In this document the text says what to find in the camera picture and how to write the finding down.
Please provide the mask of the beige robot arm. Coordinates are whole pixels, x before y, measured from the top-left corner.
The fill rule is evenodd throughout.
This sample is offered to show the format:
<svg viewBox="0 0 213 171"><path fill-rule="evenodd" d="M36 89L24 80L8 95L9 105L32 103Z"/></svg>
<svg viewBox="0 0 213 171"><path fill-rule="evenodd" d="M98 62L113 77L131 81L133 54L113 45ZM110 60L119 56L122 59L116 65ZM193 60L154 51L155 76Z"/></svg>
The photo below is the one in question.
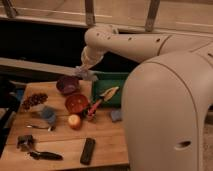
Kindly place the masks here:
<svg viewBox="0 0 213 171"><path fill-rule="evenodd" d="M84 37L82 67L106 52L138 63L122 91L131 171L203 171L203 129L213 105L213 38L120 34L95 26Z"/></svg>

